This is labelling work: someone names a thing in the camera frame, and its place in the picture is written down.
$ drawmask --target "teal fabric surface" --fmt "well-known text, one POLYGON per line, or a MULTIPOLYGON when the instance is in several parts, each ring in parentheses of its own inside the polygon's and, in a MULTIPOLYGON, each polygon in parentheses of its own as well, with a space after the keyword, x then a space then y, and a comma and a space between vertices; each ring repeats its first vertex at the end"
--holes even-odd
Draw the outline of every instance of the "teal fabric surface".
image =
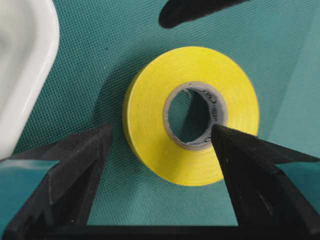
POLYGON ((0 239, 8 223, 58 161, 4 160, 0 162, 0 239))
MULTIPOLYGON (((320 2, 251 0, 163 29, 158 16, 165 3, 54 0, 59 51, 15 152, 112 124, 112 149, 89 224, 236 225, 224 181, 175 185, 135 157, 122 128, 126 89, 141 68, 166 51, 183 46, 215 49, 234 59, 251 79, 260 107, 258 135, 268 140, 320 2)), ((176 102, 180 106, 172 113, 179 117, 188 101, 176 102)))
POLYGON ((271 142, 320 158, 320 8, 292 73, 269 136, 271 142))
POLYGON ((284 171, 320 215, 320 162, 289 162, 276 166, 284 171))

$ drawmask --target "textured fabric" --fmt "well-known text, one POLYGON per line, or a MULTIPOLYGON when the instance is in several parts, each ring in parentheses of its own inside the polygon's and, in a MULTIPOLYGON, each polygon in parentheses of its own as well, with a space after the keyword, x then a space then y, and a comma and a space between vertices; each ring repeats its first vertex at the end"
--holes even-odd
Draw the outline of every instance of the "textured fabric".
POLYGON ((320 162, 289 162, 276 166, 284 171, 320 215, 320 162))
POLYGON ((292 73, 269 141, 320 157, 320 7, 292 73))
POLYGON ((251 79, 260 107, 258 134, 268 139, 319 6, 319 0, 251 0, 168 30, 158 24, 165 2, 54 1, 58 55, 15 151, 112 124, 112 149, 90 224, 235 225, 223 181, 182 187, 137 160, 122 129, 124 94, 156 56, 183 46, 212 48, 251 79))

